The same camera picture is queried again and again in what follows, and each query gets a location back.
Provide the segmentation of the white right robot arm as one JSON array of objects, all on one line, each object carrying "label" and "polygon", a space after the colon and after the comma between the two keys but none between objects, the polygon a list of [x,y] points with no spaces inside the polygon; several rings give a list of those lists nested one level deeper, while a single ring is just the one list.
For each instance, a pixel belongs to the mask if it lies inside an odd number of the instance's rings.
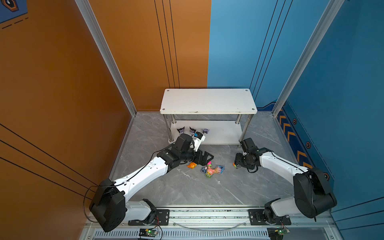
[{"label": "white right robot arm", "polygon": [[318,168],[291,163],[266,148],[237,153],[234,165],[247,169],[250,174],[256,173],[260,167],[269,169],[293,186],[293,197],[275,199],[265,204],[263,218],[270,225],[296,214],[315,219],[337,205],[337,198],[325,173]]}]

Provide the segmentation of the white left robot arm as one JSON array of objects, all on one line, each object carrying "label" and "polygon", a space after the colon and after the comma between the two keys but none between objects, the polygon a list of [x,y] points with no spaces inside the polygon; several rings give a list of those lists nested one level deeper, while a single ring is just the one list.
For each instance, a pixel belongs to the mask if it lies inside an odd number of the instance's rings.
[{"label": "white left robot arm", "polygon": [[131,198],[155,179],[179,165],[195,163],[204,166],[214,157],[199,149],[206,136],[201,132],[181,134],[167,147],[155,151],[149,162],[131,174],[117,179],[103,180],[96,190],[89,210],[108,233],[122,222],[141,221],[145,225],[157,223],[157,208],[148,199],[138,202]]}]

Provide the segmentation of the black purple kuromi figure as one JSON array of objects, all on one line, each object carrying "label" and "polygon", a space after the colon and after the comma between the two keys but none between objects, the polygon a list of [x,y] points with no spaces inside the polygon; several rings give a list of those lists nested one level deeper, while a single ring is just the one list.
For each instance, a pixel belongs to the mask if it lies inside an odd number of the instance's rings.
[{"label": "black purple kuromi figure", "polygon": [[179,133],[180,135],[182,135],[182,134],[185,133],[185,127],[179,128],[179,129],[177,129],[177,131],[178,131],[178,133]]}]

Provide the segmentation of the orange fox toy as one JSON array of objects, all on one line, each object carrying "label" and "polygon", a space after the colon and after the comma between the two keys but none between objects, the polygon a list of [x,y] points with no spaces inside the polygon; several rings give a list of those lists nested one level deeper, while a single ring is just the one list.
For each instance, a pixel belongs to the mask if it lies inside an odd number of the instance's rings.
[{"label": "orange fox toy", "polygon": [[192,162],[192,163],[190,163],[190,164],[188,165],[188,168],[190,168],[190,169],[194,169],[196,166],[197,166],[197,164]]}]

